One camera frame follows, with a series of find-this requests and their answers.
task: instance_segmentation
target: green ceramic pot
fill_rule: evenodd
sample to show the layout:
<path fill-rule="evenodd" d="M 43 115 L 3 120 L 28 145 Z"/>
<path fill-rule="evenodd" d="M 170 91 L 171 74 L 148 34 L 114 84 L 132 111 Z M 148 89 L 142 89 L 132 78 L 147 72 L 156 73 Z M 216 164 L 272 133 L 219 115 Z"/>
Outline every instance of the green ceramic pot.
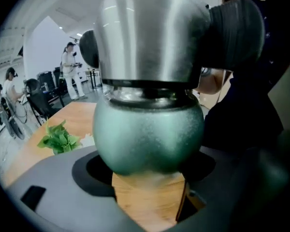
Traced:
<path fill-rule="evenodd" d="M 201 146 L 203 113 L 198 100 L 190 92 L 150 99 L 137 99 L 135 93 L 111 90 L 98 101 L 93 135 L 101 158 L 125 176 L 178 172 Z"/>

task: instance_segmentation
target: chair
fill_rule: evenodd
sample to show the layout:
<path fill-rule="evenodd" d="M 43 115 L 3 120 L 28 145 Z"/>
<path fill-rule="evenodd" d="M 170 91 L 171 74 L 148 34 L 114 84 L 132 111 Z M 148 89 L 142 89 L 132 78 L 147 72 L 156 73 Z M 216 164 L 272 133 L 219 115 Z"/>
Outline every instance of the chair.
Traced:
<path fill-rule="evenodd" d="M 27 100 L 30 106 L 38 112 L 44 119 L 53 116 L 60 109 L 51 107 L 45 95 L 41 91 L 41 85 L 36 79 L 29 79 L 25 82 L 25 89 L 27 92 Z"/>

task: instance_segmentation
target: green plant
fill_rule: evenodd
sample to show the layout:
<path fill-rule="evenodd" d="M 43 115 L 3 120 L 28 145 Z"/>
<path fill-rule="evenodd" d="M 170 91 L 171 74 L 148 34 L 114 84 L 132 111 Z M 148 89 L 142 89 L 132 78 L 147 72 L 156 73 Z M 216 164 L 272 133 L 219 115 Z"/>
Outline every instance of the green plant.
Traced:
<path fill-rule="evenodd" d="M 69 135 L 63 127 L 65 120 L 57 126 L 48 126 L 46 122 L 46 136 L 38 143 L 39 148 L 51 148 L 55 155 L 68 152 L 82 145 L 78 142 L 79 137 Z"/>

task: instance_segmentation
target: black chair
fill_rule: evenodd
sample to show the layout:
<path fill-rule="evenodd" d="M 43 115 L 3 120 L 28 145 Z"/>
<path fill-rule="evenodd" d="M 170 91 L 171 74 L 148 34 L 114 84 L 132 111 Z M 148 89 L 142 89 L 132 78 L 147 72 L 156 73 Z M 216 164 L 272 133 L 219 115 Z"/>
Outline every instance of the black chair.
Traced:
<path fill-rule="evenodd" d="M 41 117 L 48 119 L 60 109 L 53 108 L 47 101 L 47 98 L 41 91 L 40 82 L 36 79 L 29 79 L 25 82 L 25 90 L 27 100 L 32 109 L 34 109 Z"/>

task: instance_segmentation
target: ceiling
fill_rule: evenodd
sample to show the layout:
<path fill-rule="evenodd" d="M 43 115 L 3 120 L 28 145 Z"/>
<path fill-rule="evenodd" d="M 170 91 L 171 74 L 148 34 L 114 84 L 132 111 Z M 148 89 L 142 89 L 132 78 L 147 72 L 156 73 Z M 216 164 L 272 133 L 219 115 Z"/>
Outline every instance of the ceiling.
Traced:
<path fill-rule="evenodd" d="M 26 30 L 34 29 L 46 16 L 50 16 L 69 36 L 80 38 L 93 26 L 102 0 L 21 0 L 11 11 L 0 30 L 0 68 L 15 64 L 23 46 Z M 220 0 L 203 0 L 211 6 Z"/>

